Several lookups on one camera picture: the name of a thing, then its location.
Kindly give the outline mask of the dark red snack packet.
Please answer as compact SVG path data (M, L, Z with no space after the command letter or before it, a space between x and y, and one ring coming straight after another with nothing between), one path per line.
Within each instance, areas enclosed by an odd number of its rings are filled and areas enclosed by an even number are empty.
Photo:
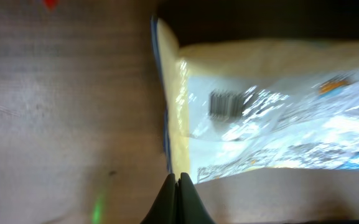
M58 6L60 0L42 0L42 2L48 11L53 11Z

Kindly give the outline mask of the yellow snack bag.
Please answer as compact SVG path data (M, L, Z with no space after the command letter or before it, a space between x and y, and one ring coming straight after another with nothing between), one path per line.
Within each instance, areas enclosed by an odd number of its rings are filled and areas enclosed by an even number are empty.
M359 170L359 40L152 45L170 173L200 184L262 168Z

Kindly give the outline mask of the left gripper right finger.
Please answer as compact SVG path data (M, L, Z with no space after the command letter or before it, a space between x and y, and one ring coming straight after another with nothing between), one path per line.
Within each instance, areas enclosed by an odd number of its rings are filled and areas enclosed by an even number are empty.
M215 224L208 214L188 173L181 173L177 182L177 214L179 224Z

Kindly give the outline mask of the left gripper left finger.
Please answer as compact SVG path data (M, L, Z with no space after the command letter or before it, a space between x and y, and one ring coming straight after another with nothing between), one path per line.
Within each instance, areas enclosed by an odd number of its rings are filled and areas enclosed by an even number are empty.
M176 180L169 174L141 224L173 224L176 216Z

